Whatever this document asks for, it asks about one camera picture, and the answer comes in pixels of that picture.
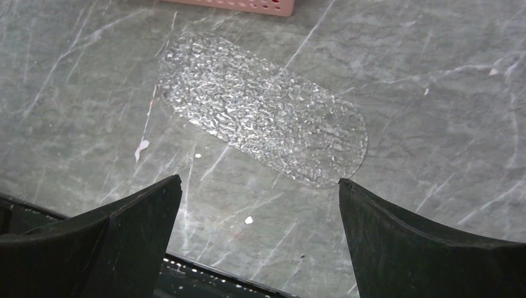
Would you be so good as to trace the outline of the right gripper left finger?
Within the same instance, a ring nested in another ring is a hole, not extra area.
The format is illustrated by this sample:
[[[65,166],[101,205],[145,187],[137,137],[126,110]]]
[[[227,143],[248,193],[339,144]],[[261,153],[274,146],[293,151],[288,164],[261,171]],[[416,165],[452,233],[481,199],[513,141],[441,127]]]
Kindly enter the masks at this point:
[[[1,296],[152,297],[181,199],[175,174],[53,222],[1,194]]]

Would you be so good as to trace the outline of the pink perforated plastic basket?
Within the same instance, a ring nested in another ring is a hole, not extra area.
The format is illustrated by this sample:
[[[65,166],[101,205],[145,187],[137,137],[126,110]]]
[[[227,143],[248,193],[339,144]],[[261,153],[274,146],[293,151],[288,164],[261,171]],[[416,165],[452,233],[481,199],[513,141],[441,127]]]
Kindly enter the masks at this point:
[[[294,0],[166,0],[166,2],[282,17],[292,15],[295,3]]]

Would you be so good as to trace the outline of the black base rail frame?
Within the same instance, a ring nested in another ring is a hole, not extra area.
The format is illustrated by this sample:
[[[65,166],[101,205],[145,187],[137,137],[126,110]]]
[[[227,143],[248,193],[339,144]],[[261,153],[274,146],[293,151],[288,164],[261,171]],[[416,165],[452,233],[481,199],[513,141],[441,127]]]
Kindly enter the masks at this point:
[[[180,198],[147,191],[65,217],[2,194],[1,296],[285,296],[167,254]]]

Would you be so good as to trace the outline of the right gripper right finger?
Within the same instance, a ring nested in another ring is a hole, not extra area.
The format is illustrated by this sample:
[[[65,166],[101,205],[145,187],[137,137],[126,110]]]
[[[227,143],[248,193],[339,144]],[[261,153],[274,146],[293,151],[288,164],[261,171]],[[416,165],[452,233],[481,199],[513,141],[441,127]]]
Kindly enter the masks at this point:
[[[525,244],[457,230],[339,181],[361,297],[524,297]]]

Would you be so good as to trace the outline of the clear textured oval tray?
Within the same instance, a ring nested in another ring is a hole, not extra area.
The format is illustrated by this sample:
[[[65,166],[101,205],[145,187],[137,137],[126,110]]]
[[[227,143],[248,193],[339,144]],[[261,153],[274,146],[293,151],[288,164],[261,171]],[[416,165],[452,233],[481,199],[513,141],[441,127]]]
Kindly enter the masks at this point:
[[[352,101],[212,33],[171,42],[156,87],[177,115],[306,186],[352,176],[367,153]]]

